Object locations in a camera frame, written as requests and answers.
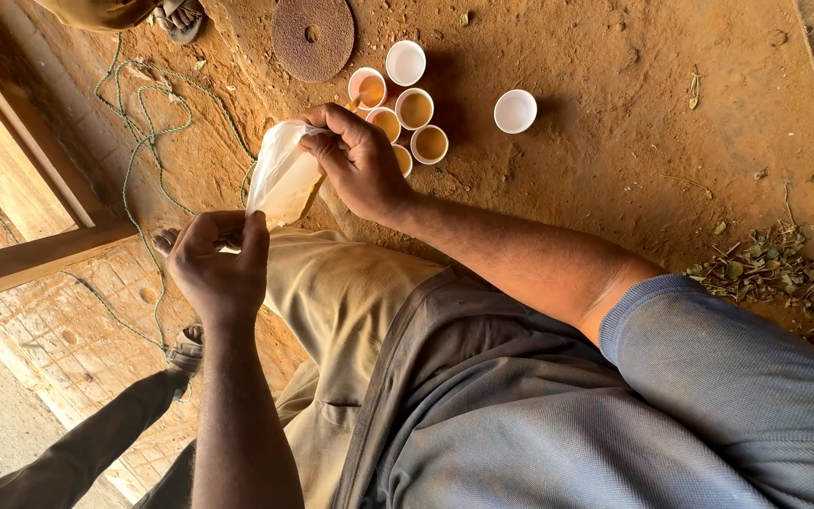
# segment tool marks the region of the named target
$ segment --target shirt sleeve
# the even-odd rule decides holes
[[[669,274],[602,321],[604,356],[650,405],[785,507],[814,506],[814,346]]]

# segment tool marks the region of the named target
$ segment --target grinding disc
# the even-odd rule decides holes
[[[272,17],[272,47],[285,71],[323,82],[345,68],[354,51],[354,15],[345,0],[280,0]]]

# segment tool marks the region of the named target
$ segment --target paper cup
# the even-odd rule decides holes
[[[429,100],[429,118],[426,119],[426,122],[419,126],[409,126],[406,123],[404,123],[403,119],[404,100],[412,96],[413,94],[420,94]],[[423,89],[417,88],[407,89],[404,92],[402,92],[400,96],[398,96],[398,100],[394,103],[394,114],[397,115],[398,122],[401,122],[401,126],[403,126],[404,129],[408,131],[416,131],[420,128],[426,127],[427,125],[429,125],[429,122],[432,121],[432,115],[435,114],[435,101],[433,101],[432,96],[430,96],[429,93]]]
[[[363,100],[360,99],[360,104],[357,104],[357,108],[360,110],[372,110],[373,108],[385,104],[385,100],[388,99],[388,84],[385,83],[385,77],[372,67],[361,67],[351,74],[351,79],[347,82],[347,95],[350,96],[350,99],[354,100],[356,96],[360,95],[360,85],[363,83],[363,80],[370,76],[376,76],[382,80],[382,100],[380,100],[378,104],[365,104]]]
[[[410,155],[410,150],[408,150],[407,148],[404,148],[404,147],[402,147],[400,145],[394,145],[394,144],[391,145],[391,148],[394,149],[394,155],[395,156],[398,156],[399,152],[400,152],[401,156],[406,156],[403,160],[408,161],[407,171],[404,171],[404,168],[401,168],[401,159],[400,158],[398,159],[398,168],[401,169],[401,175],[404,176],[404,179],[407,179],[407,177],[413,171],[413,157],[411,157],[411,155]]]
[[[436,157],[435,159],[429,159],[427,157],[421,156],[417,152],[417,149],[416,149],[417,137],[420,136],[420,134],[422,134],[424,131],[430,130],[430,129],[434,129],[434,130],[440,132],[445,137],[445,150],[443,150],[441,152],[441,155]],[[413,152],[413,156],[416,157],[416,160],[420,161],[423,164],[435,164],[435,163],[441,161],[442,159],[444,159],[445,154],[448,153],[448,146],[449,146],[448,135],[445,134],[445,131],[442,131],[441,128],[438,127],[438,126],[428,125],[428,126],[421,127],[418,130],[416,130],[413,133],[413,136],[410,138],[410,151]]]
[[[401,87],[418,82],[426,71],[426,53],[414,41],[398,41],[385,57],[388,77]]]
[[[366,121],[372,124],[372,123],[373,123],[373,119],[375,119],[377,116],[379,116],[379,113],[381,113],[381,112],[383,112],[383,111],[388,111],[388,112],[391,114],[391,116],[393,116],[393,117],[394,117],[394,120],[395,120],[395,121],[397,122],[397,124],[398,124],[398,132],[394,134],[394,138],[392,138],[392,137],[391,137],[391,135],[390,135],[388,132],[386,132],[386,133],[385,133],[385,135],[386,135],[386,136],[388,136],[388,140],[389,140],[391,143],[395,143],[396,141],[398,141],[398,138],[400,138],[400,137],[401,137],[401,122],[397,120],[397,117],[398,117],[398,116],[397,116],[397,114],[394,112],[394,110],[392,110],[391,108],[385,108],[385,107],[382,107],[382,108],[375,108],[375,109],[373,109],[373,110],[370,110],[369,114],[368,114],[368,115],[366,115]]]
[[[536,119],[536,98],[526,90],[511,90],[495,103],[495,123],[507,134],[526,131]]]

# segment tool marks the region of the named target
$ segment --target plastic bag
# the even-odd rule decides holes
[[[301,121],[279,122],[266,131],[253,169],[247,215],[263,211],[271,230],[293,223],[307,213],[322,184],[322,175],[316,158],[298,149],[298,144],[304,135],[321,132],[331,133]]]

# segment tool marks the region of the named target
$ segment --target tea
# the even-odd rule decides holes
[[[378,76],[366,76],[360,82],[360,93],[363,94],[363,98],[360,99],[363,105],[375,108],[382,103],[385,96],[385,82]]]
[[[394,156],[398,159],[398,168],[401,168],[401,175],[407,175],[407,172],[411,169],[411,160],[410,152],[403,147],[394,146]]]
[[[401,134],[401,124],[398,122],[397,116],[390,111],[379,111],[373,116],[372,122],[385,131],[385,135],[391,143],[394,143]]]
[[[416,135],[416,153],[428,160],[441,157],[447,145],[444,133],[437,129],[426,129]]]
[[[401,103],[401,119],[408,129],[422,127],[432,117],[432,103],[421,93],[412,93]]]

